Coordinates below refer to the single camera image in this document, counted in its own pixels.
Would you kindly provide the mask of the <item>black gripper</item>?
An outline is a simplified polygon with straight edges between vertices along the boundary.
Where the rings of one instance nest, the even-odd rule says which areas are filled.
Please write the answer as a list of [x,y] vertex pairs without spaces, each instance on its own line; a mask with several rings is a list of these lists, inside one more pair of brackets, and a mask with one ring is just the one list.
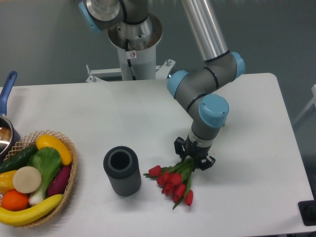
[[197,141],[191,141],[186,139],[186,141],[178,137],[174,141],[175,153],[180,157],[181,160],[185,160],[185,157],[192,157],[195,159],[196,169],[202,171],[211,168],[216,159],[208,155],[211,146],[202,147]]

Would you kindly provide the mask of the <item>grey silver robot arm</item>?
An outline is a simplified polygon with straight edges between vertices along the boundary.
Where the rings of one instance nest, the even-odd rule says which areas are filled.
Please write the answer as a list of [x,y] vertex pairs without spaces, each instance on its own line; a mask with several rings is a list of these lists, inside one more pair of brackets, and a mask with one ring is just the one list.
[[[169,93],[193,120],[187,138],[177,138],[174,146],[181,159],[191,157],[197,169],[206,170],[215,163],[208,152],[229,113],[228,102],[215,91],[240,77],[245,63],[228,49],[210,1],[184,0],[182,6],[205,65],[194,74],[181,70],[168,79]],[[108,32],[123,80],[158,78],[162,26],[146,0],[83,0],[79,9],[91,30]]]

